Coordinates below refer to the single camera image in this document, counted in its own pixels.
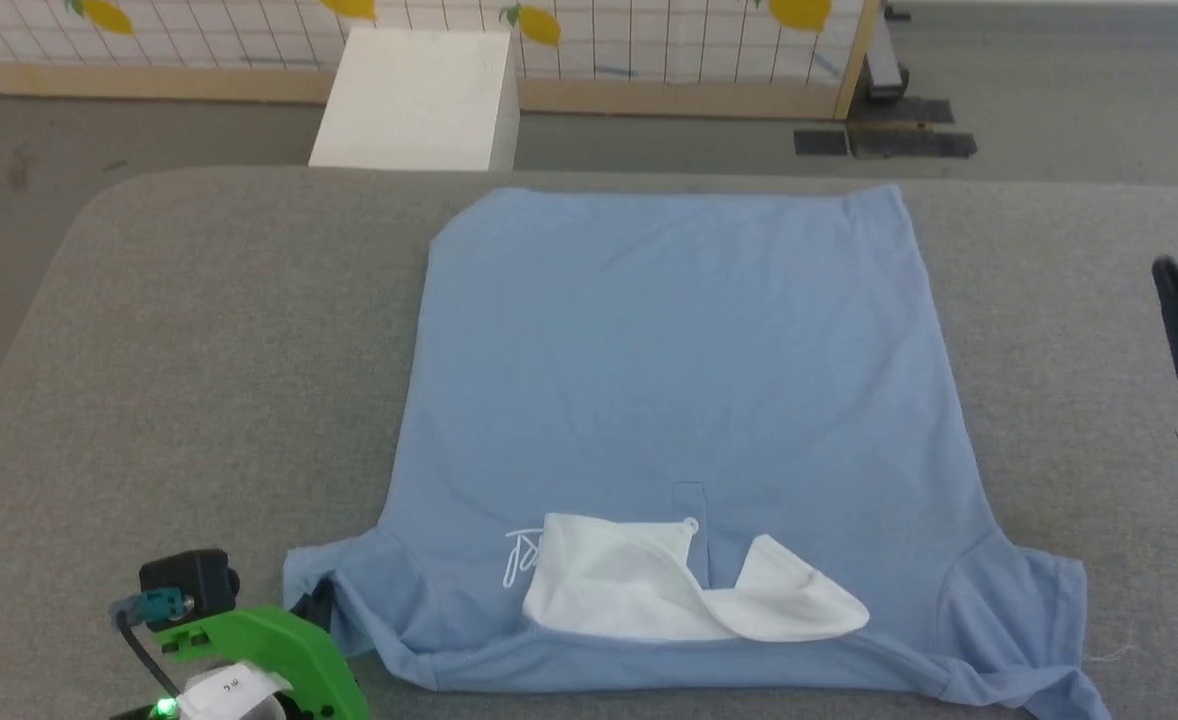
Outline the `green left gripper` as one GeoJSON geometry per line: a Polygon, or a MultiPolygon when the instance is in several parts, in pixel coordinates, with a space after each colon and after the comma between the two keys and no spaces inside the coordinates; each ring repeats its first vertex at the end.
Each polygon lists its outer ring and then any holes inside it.
{"type": "Polygon", "coordinates": [[[259,707],[273,719],[368,719],[366,696],[327,633],[335,597],[332,579],[320,577],[289,612],[252,606],[155,634],[178,662],[224,663],[179,694],[181,719],[251,719],[259,707]]]}

